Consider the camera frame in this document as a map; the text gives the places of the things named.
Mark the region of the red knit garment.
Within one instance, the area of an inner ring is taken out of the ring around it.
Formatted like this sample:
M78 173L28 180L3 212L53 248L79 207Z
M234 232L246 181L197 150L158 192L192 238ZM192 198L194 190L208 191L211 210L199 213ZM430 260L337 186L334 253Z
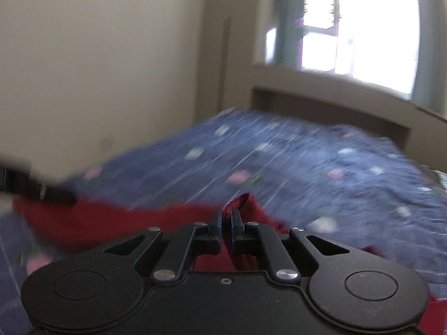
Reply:
M54 204L22 197L14 199L13 209L45 240L69 253L81 253L149 227L160 227L171 234L188 223L208 222L212 214L222 212L225 219L238 209L243 222L270 225L285 234L289 226L264 212L252 194L243 194L224 208L217 205L185 204L161 209L126 210L108 203L80 197L74 205ZM257 269L253 256L231 256L225 245L217 256L201 255L194 265L199 271L249 271ZM444 334L446 300L430 295L419 328L425 334Z

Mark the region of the blue floral plaid bedspread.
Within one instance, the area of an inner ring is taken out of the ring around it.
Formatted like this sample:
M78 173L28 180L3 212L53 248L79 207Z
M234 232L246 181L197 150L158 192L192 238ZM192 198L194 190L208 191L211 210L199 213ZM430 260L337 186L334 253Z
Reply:
M439 175L390 139L354 126L229 111L66 184L128 211L222 206L249 193L284 225L373 246L446 298L446 189Z

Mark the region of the beige window ledge cabinet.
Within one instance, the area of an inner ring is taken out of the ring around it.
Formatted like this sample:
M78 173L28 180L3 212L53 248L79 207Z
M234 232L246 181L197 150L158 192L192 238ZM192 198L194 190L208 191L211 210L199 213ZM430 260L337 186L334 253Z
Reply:
M446 119L377 85L283 67L254 66L251 107L390 138L409 158L446 170Z

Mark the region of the blue-grey right curtain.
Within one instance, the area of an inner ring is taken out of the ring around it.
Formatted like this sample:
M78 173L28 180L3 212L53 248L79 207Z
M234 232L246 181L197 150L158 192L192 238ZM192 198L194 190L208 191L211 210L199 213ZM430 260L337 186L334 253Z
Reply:
M446 115L446 0L418 0L420 40L412 101Z

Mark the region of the blue-grey curtain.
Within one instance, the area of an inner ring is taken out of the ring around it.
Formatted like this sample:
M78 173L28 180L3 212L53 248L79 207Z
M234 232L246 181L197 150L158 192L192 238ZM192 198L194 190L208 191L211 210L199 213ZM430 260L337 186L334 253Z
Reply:
M418 0L420 40L412 101L446 115L446 0Z
M304 35L304 0L275 0L277 22L274 63L299 69Z

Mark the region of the bright window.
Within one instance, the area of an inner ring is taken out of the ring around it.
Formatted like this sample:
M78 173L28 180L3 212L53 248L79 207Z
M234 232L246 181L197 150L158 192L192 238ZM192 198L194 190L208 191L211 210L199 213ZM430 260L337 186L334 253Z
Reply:
M275 0L265 62L274 63ZM377 85L409 99L417 72L418 0L304 0L300 71Z

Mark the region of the blue-grey left curtain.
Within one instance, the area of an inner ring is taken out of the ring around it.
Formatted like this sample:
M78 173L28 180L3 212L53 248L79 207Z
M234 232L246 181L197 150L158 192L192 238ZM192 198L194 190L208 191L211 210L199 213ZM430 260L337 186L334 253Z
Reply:
M304 35L304 0L275 0L277 22L274 63L299 69Z

